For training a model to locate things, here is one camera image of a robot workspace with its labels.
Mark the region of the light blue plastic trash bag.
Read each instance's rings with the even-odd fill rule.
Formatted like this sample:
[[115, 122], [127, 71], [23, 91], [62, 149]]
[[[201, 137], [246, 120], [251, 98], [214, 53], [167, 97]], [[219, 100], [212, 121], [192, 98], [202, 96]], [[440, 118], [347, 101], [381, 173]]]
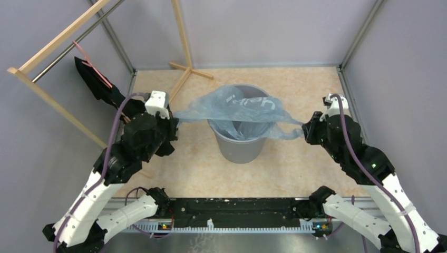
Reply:
[[304, 135], [303, 123], [294, 119], [279, 98], [248, 98], [234, 85], [224, 85], [193, 100], [174, 113], [179, 124], [206, 120], [225, 137], [247, 141], [258, 138], [294, 140]]

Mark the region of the grey plastic trash bin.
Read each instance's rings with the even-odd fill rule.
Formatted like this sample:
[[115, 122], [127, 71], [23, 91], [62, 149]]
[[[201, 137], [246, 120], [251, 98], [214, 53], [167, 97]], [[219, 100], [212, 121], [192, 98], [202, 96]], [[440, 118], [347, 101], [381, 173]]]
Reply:
[[[261, 88], [251, 84], [235, 84], [244, 95], [244, 98], [267, 97], [269, 94]], [[251, 140], [234, 140], [223, 135], [210, 125], [216, 137], [219, 150], [228, 161], [244, 164], [255, 160], [261, 153], [266, 138], [257, 138]]]

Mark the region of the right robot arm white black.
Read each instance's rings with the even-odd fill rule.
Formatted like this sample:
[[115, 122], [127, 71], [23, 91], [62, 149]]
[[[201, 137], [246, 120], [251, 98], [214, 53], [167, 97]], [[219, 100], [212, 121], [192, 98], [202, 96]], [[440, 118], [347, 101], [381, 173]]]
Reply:
[[320, 187], [312, 194], [309, 210], [313, 216], [339, 219], [380, 252], [446, 252], [446, 235], [425, 222], [403, 190], [388, 157], [363, 142], [360, 125], [350, 116], [316, 111], [302, 129], [305, 141], [322, 146], [371, 196], [384, 218], [345, 202], [328, 187]]

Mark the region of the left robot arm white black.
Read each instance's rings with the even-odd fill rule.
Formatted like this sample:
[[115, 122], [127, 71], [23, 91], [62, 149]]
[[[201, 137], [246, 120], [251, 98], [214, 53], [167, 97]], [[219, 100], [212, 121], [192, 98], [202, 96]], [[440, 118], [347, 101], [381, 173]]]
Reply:
[[177, 140], [179, 120], [159, 113], [137, 114], [124, 127], [121, 139], [105, 148], [89, 175], [87, 183], [68, 212], [55, 223], [46, 225], [43, 234], [53, 243], [54, 252], [99, 252], [115, 235], [135, 222], [169, 211], [164, 189], [146, 190], [142, 200], [108, 215], [101, 212], [114, 194], [154, 156], [170, 155]]

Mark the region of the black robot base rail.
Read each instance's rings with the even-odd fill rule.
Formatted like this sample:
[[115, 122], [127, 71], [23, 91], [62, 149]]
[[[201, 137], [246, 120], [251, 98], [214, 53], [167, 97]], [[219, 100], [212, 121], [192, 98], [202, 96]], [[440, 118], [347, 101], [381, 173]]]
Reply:
[[302, 232], [316, 237], [333, 232], [322, 201], [311, 198], [175, 198], [162, 215], [144, 226], [156, 236], [170, 232]]

